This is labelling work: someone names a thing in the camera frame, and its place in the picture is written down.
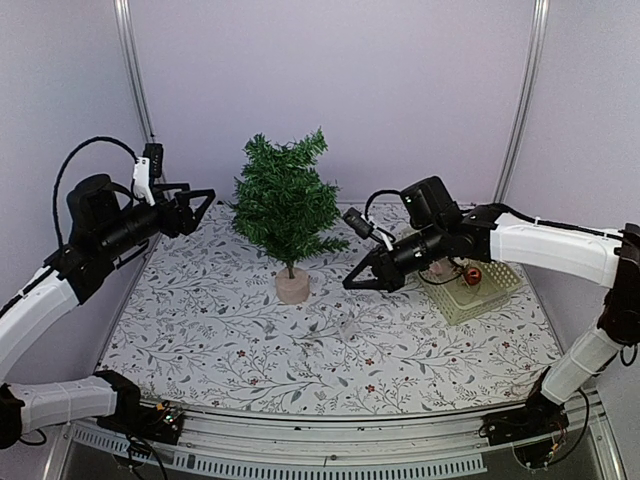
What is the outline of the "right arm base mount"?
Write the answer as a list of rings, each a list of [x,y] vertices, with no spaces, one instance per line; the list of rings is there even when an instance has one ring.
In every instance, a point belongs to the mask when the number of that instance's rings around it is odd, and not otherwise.
[[[515,448],[516,460],[526,468],[540,469],[550,466],[565,444],[568,426],[563,405],[533,393],[519,408],[483,416],[478,436],[490,446],[527,440]]]

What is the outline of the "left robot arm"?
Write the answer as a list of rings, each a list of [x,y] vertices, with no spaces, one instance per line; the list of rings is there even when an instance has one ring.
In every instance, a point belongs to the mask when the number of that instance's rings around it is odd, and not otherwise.
[[[72,231],[32,279],[1,309],[1,372],[57,320],[85,304],[115,270],[144,252],[151,237],[193,233],[213,203],[212,189],[159,184],[133,194],[107,174],[79,182],[67,196]],[[150,408],[140,389],[111,370],[63,383],[1,384],[1,446],[39,428],[94,417],[100,426],[143,436]]]

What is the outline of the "clear string light garland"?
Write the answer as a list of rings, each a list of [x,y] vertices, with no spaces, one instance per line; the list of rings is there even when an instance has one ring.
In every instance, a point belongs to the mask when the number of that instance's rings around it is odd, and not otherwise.
[[[316,322],[310,326],[301,337],[304,342],[318,344],[323,347],[331,343],[352,345],[362,337],[359,322],[353,313],[339,313],[323,322]]]

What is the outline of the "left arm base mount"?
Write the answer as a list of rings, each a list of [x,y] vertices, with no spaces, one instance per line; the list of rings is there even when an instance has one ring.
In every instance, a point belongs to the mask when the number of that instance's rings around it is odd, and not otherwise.
[[[128,413],[115,413],[107,417],[98,417],[99,427],[113,432],[132,435],[147,441],[167,445],[177,445],[183,424],[184,410],[169,401],[136,406]]]

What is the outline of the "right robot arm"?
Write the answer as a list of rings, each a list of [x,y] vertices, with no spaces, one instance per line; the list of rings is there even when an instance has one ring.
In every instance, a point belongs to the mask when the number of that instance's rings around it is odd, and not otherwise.
[[[624,348],[639,342],[639,227],[585,227],[528,216],[504,203],[463,209],[442,179],[431,176],[396,191],[412,234],[393,238],[368,206],[350,208],[344,222],[370,250],[345,277],[347,290],[395,292],[411,274],[439,260],[515,263],[580,280],[604,291],[603,308],[586,332],[537,380],[517,415],[517,427],[537,436],[564,404]]]

